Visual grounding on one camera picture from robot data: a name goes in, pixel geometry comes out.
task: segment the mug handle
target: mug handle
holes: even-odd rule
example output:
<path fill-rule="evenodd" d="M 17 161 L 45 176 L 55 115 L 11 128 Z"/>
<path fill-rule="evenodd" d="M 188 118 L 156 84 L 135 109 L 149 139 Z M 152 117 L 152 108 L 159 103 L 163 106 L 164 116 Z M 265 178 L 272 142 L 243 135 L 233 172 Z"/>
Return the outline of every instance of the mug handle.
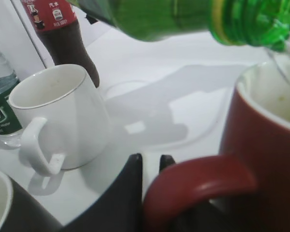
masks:
<path fill-rule="evenodd" d="M 39 134 L 46 123 L 44 117 L 36 117 L 29 123 L 21 136 L 20 152 L 38 174 L 52 176 L 60 172 L 66 156 L 53 154 L 50 162 L 47 162 L 39 145 Z"/>
<path fill-rule="evenodd" d="M 143 204 L 145 232 L 167 232 L 176 216 L 216 197 L 253 193 L 258 184 L 240 160 L 231 155 L 193 159 L 172 165 L 156 177 Z"/>

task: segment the green bottle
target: green bottle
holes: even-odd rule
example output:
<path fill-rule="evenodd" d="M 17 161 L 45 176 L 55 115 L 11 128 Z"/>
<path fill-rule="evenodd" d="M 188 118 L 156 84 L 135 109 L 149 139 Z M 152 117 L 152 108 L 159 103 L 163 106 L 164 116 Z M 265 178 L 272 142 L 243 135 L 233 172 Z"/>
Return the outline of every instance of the green bottle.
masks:
<path fill-rule="evenodd" d="M 284 51 L 290 0 L 68 0 L 142 41 L 209 30 L 225 45 Z"/>

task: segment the cola bottle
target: cola bottle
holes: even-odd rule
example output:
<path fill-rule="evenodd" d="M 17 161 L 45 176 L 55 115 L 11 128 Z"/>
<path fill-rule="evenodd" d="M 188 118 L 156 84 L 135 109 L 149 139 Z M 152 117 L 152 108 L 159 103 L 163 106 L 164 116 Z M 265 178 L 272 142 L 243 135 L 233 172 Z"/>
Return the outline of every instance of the cola bottle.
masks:
<path fill-rule="evenodd" d="M 72 6 L 65 0 L 21 0 L 35 31 L 55 65 L 78 64 L 100 84 L 96 66 L 89 57 Z"/>

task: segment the red label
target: red label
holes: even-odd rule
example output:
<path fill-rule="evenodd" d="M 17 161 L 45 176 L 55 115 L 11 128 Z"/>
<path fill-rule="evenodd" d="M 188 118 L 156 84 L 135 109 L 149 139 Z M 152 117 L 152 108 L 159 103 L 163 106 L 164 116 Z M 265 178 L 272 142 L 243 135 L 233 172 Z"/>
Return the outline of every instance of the red label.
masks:
<path fill-rule="evenodd" d="M 64 27 L 77 18 L 65 0 L 21 0 L 36 31 Z"/>

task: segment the white table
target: white table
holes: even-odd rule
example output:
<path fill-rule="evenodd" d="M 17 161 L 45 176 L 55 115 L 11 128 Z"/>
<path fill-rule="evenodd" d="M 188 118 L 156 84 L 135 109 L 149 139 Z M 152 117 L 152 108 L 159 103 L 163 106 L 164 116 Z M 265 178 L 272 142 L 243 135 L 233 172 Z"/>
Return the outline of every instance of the white table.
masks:
<path fill-rule="evenodd" d="M 224 47 L 208 33 L 144 43 L 114 29 L 88 52 L 113 124 L 104 153 L 82 168 L 42 178 L 22 164 L 18 149 L 0 146 L 0 170 L 62 224 L 106 190 L 130 154 L 143 154 L 144 191 L 158 174 L 161 154 L 177 162 L 216 154 L 237 76 L 267 59 L 261 49 Z"/>

